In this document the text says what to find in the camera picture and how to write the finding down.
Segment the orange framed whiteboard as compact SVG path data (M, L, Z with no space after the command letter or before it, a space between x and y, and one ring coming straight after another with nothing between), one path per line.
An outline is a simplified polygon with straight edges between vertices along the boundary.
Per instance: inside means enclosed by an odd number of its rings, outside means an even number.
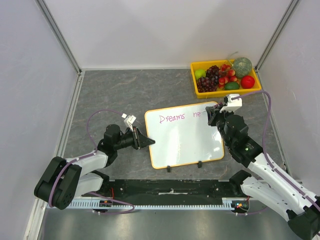
M151 165L165 169L220 160L224 157L224 144L216 127L208 125L206 106L215 101L202 102L145 113L147 136L155 140L149 146Z

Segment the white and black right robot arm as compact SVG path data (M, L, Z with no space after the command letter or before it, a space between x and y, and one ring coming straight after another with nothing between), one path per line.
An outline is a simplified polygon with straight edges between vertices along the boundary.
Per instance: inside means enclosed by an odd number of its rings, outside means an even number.
M217 104L206 107L208 125L216 127L232 158L261 177L262 186L250 173L237 172L229 184L235 197L252 197L276 213L302 240L320 233L320 197L308 190L278 166L256 141L248 135L249 127L242 116L226 111Z

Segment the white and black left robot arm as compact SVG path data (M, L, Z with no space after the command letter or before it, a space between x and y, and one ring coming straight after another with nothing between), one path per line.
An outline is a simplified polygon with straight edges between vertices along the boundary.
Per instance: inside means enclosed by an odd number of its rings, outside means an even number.
M155 144L137 127L122 132L117 124L106 127L103 138L92 152L72 158L52 158L34 188L34 196L47 202L52 208L64 210L75 197L94 192L106 196L110 185L98 170L110 166L118 157L118 151L132 147L135 150Z

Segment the dark purple grape bunch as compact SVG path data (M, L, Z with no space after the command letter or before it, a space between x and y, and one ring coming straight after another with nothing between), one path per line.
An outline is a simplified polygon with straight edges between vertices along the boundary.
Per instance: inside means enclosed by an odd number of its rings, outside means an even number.
M218 89L219 76L200 77L196 81L197 90L199 93L215 92Z

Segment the green apple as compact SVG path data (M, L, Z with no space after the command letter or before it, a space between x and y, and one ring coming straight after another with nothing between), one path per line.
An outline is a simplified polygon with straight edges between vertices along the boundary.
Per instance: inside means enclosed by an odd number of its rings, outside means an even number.
M197 69L194 71L194 76L196 79L206 77L206 71L204 69Z

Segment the red cherry cluster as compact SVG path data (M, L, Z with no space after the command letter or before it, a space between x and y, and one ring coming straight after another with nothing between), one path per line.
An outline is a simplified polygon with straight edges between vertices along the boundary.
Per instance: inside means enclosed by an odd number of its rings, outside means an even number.
M230 65L223 64L220 67L219 73L220 73L220 78L219 78L219 83L218 83L219 89L224 90L225 84L227 84L229 82L237 82L239 84L239 88L240 88L240 81L236 77L236 73L231 68Z

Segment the dark red grape bunch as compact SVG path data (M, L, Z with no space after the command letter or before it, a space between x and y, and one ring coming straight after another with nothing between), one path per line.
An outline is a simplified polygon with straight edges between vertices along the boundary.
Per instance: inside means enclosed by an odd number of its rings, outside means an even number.
M206 77L208 78L220 78L220 68L217 65L213 65L206 70Z

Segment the yellow plastic fruit tray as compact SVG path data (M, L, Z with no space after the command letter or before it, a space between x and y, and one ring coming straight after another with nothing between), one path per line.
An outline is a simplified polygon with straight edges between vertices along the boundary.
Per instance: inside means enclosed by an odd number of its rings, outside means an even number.
M260 83L260 80L257 77L255 69L252 68L250 73L248 74L249 76L253 77L255 80L255 83L252 88L245 89L245 88L242 88L242 86L240 86L239 89L235 89L235 90L224 90L224 89L217 88L217 91L199 92L197 83L196 83L195 71L198 69L207 70L209 67L214 65L221 67L223 64L230 65L227 59L211 60L211 61L196 61L190 64L190 70L191 70L191 75L193 79L195 94L198 99L218 98L218 97L224 97L228 94L244 95L250 92L260 91L262 89L262 85Z

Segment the red apple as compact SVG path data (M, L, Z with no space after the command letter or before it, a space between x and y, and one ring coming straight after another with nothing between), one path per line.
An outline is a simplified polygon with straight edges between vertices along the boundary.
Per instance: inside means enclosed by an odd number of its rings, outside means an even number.
M243 89L251 89L255 85L255 82L252 76L246 75L241 79L240 84Z

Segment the green netted melon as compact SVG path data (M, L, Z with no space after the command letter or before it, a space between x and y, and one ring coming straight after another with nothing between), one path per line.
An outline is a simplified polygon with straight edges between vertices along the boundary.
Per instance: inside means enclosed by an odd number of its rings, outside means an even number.
M234 60L232 69L238 79L247 76L252 70L252 62L246 57L238 57Z

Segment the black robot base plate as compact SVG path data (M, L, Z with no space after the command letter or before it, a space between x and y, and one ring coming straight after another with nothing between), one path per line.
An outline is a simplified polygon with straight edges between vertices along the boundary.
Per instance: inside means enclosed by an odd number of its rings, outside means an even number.
M99 194L133 205L220 205L222 198L247 196L229 181L116 179L103 182Z

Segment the left aluminium floor rail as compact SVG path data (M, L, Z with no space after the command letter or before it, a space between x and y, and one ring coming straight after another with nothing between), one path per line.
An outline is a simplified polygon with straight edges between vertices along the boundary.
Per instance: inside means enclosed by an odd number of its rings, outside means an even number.
M66 150L66 146L67 146L67 142L68 142L68 138L69 138L69 134L70 134L70 130L71 130L71 126L72 126L72 122L73 122L73 118L75 115L75 111L76 111L76 107L77 107L77 103L78 103L78 99L80 96L80 92L81 92L81 88L83 85L83 80L84 80L84 76L85 76L85 72L81 72L76 79L75 82L75 86L74 86L74 90L72 93L72 97L69 103L69 107L66 113L66 117L65 117L65 121L60 133L60 139L57 143L57 146L55 148L55 151L53 153L53 155L51 156L52 159L54 157L63 157L65 154L65 150Z

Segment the right aluminium frame post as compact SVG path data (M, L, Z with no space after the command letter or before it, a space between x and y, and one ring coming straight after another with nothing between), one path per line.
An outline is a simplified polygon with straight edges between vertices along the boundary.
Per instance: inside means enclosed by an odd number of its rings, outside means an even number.
M283 16L277 24L277 27L275 28L273 34L271 35L271 38L269 39L265 49L263 50L259 60L257 61L257 64L254 67L256 73L258 73L262 69L263 64L272 52L274 46L276 45L278 39L280 38L282 32L284 31L300 2L300 0L291 0L289 2L289 5L287 6Z

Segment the aluminium frame post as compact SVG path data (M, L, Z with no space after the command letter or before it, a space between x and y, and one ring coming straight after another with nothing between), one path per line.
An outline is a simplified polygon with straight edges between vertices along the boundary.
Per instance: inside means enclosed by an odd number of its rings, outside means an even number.
M77 72L78 75L82 73L82 69L80 65L78 64L74 54L72 53L66 39L63 36L63 33L61 32L58 24L56 23L54 16L52 15L47 3L45 0L35 0L36 4L38 5L39 9L44 15L44 18L46 19L49 27L51 28L54 36L56 37L58 43L60 44L62 50L64 51L65 55L67 56L70 64L74 68L74 70Z
M275 28L273 34L271 35L271 38L269 39L265 49L263 50L259 60L257 61L257 64L254 67L256 73L258 73L262 69L263 64L272 52L274 46L276 45L278 39L280 38L282 32L284 31L300 2L300 0L291 0L289 2L289 5L287 6L283 16L277 24L277 27Z

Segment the left aluminium frame post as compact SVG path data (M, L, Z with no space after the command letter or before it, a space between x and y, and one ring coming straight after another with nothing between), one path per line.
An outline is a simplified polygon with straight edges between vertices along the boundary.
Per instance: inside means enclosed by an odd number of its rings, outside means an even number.
M54 16L52 15L47 3L45 0L35 0L36 4L38 5L39 9L44 15L44 18L46 19L49 27L51 28L54 36L56 37L58 43L60 44L62 50L64 51L65 55L67 56L70 64L74 68L74 70L77 72L78 75L82 73L82 69L80 65L78 64L74 54L72 53L66 39L63 36L63 33L61 32L58 24L56 23Z

